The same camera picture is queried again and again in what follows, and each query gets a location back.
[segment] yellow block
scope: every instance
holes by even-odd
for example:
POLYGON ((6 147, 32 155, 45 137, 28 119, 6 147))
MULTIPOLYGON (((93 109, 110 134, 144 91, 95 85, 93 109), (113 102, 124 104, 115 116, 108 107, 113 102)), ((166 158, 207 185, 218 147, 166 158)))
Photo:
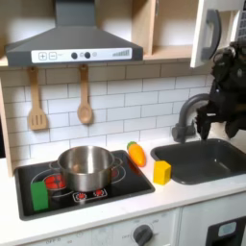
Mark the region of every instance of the yellow block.
POLYGON ((171 165, 164 160, 155 162, 154 183, 165 185, 171 179, 171 165))

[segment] wooden spoon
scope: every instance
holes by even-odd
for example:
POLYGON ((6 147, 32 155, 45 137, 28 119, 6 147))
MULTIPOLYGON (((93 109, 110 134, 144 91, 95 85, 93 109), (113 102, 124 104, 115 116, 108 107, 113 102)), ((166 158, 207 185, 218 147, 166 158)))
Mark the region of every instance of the wooden spoon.
POLYGON ((45 129, 47 127, 47 118, 43 110, 40 107, 38 84, 37 84, 38 70, 35 67, 28 68, 28 74, 31 83, 31 94, 33 108, 28 116, 28 124, 32 130, 45 129))
POLYGON ((78 117, 83 124, 89 124, 92 120, 92 109, 88 103, 88 66, 82 65, 81 71, 81 105, 78 108, 78 117))

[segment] stainless steel pot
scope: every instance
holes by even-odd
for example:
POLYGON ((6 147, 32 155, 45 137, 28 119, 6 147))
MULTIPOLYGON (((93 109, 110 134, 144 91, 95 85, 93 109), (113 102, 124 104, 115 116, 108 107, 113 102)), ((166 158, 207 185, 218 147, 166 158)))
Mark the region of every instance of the stainless steel pot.
POLYGON ((123 161, 103 148, 81 146, 69 149, 58 158, 66 186, 71 190, 89 192, 111 183, 111 171, 123 161))

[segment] hood control panel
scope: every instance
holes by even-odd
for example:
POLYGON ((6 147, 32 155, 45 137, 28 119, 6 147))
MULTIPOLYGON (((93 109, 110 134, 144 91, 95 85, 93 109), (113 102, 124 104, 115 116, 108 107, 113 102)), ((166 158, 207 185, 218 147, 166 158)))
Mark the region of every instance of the hood control panel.
POLYGON ((33 63, 118 61, 130 60, 133 49, 33 50, 31 56, 33 63))

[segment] toy carrot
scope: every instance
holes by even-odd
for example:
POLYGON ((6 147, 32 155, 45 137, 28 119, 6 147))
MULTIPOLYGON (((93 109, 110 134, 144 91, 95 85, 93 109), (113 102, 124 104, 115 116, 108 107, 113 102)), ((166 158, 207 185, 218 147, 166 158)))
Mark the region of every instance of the toy carrot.
POLYGON ((138 166, 144 166, 146 163, 146 158, 144 151, 140 145, 136 142, 130 142, 127 145, 128 153, 132 161, 138 166))

